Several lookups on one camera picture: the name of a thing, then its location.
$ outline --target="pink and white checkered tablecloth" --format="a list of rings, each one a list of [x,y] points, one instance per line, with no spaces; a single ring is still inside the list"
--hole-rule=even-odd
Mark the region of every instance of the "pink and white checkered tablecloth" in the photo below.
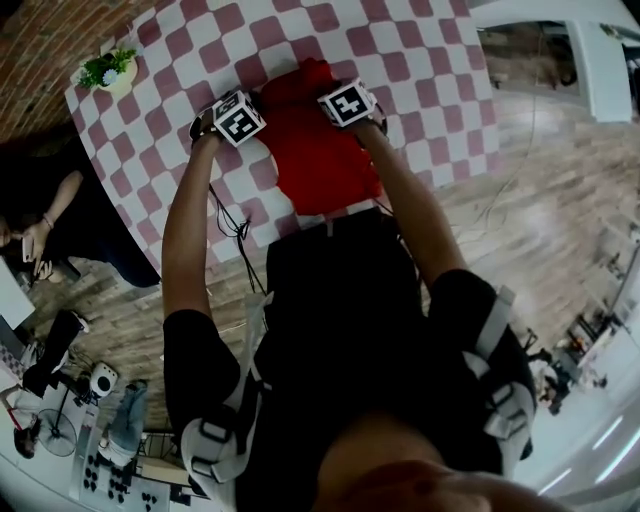
[[[464,0],[168,0],[128,30],[117,39],[141,47],[133,91],[114,99],[70,87],[66,98],[107,194],[156,268],[195,113],[308,57],[326,59],[338,78],[364,80],[389,116],[394,147],[424,183],[498,167],[489,77]],[[234,218],[251,217],[249,251],[322,220],[294,214],[257,140],[239,151],[226,144],[211,177]],[[217,228],[213,203],[209,215],[208,264],[239,256]]]

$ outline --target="cable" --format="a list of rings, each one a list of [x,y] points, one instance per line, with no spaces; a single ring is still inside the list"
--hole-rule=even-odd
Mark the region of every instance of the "cable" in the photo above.
[[[540,36],[538,37],[538,58],[542,55],[542,39],[543,39],[543,36],[544,36],[544,33],[541,30],[540,31]],[[536,76],[535,76],[534,87],[538,86],[539,78],[540,78],[540,66],[536,66]],[[538,95],[534,94],[533,95],[533,106],[532,106],[533,115],[532,115],[532,120],[531,120],[531,137],[529,138],[529,144],[528,144],[527,152],[526,152],[524,158],[520,162],[519,167],[513,172],[513,174],[509,178],[509,180],[504,185],[502,185],[502,187],[500,187],[500,190],[498,190],[498,193],[495,195],[495,197],[491,201],[491,204],[489,206],[487,206],[484,210],[482,210],[482,212],[480,213],[478,218],[474,221],[473,224],[471,224],[469,229],[462,230],[458,234],[458,237],[461,236],[463,233],[465,233],[467,231],[471,231],[472,230],[471,228],[473,228],[484,217],[485,226],[484,226],[484,229],[481,230],[481,231],[483,231],[483,234],[481,236],[479,236],[478,238],[476,238],[475,240],[469,240],[469,241],[463,242],[463,243],[478,242],[478,241],[482,240],[482,238],[484,238],[484,236],[487,234],[487,232],[489,231],[489,229],[491,227],[490,226],[490,216],[491,216],[491,212],[493,211],[493,209],[495,208],[496,204],[498,203],[498,199],[500,199],[500,197],[502,196],[504,191],[507,188],[509,188],[511,186],[511,184],[515,181],[515,179],[518,177],[518,175],[520,174],[522,169],[524,169],[525,164],[529,160],[529,156],[531,156],[531,150],[533,149],[533,139],[534,139],[534,136],[535,136],[535,129],[536,129],[537,102],[538,102]],[[506,218],[506,215],[505,215],[505,219],[504,219],[502,225],[504,225],[506,220],[507,220],[507,218]]]
[[[216,194],[216,191],[213,189],[213,186],[211,184],[209,184],[209,192],[211,193],[211,195],[213,196],[216,202],[216,224],[218,225],[218,229],[227,238],[235,238],[236,242],[238,243],[238,250],[240,251],[240,255],[244,260],[245,266],[247,267],[247,275],[249,276],[249,284],[251,285],[251,290],[254,293],[256,293],[256,283],[257,283],[258,287],[260,288],[260,292],[263,295],[266,295],[267,291],[264,288],[264,286],[262,286],[262,283],[260,282],[260,278],[258,277],[258,274],[253,268],[253,265],[251,265],[251,262],[249,261],[249,257],[247,256],[244,250],[244,245],[243,245],[243,241],[247,239],[247,234],[249,233],[249,226],[251,225],[251,219],[247,219],[246,221],[238,225],[236,221],[233,219],[233,217],[231,216],[231,214],[229,213],[229,211],[227,210],[227,208],[224,206],[222,201],[220,201],[218,194]],[[222,219],[224,220],[224,223],[226,224],[227,228],[233,234],[229,234],[225,229],[222,228],[222,225],[220,224],[220,216],[222,216]]]

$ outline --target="potted plant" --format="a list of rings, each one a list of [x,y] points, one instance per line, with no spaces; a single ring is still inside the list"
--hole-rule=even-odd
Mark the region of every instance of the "potted plant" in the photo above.
[[[128,93],[138,73],[136,54],[136,50],[116,48],[85,62],[78,85],[87,89],[99,87],[118,95]]]

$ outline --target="hand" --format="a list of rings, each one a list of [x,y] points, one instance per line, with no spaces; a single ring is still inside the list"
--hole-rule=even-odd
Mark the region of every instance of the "hand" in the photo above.
[[[35,262],[35,266],[33,268],[34,276],[38,275],[40,272],[40,260],[42,259],[44,248],[47,245],[47,238],[49,237],[50,231],[51,228],[49,227],[49,224],[47,224],[45,220],[41,220],[37,224],[28,228],[22,234],[22,236],[31,236],[33,238],[33,252],[27,259],[27,262]]]
[[[35,274],[36,279],[38,281],[45,281],[49,279],[53,275],[53,262],[51,261],[42,261],[40,262],[40,268],[38,272]]]

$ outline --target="brick wall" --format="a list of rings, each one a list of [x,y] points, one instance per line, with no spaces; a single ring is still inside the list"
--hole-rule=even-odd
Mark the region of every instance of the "brick wall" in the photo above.
[[[155,3],[24,0],[0,31],[0,144],[69,121],[64,90],[79,62]]]

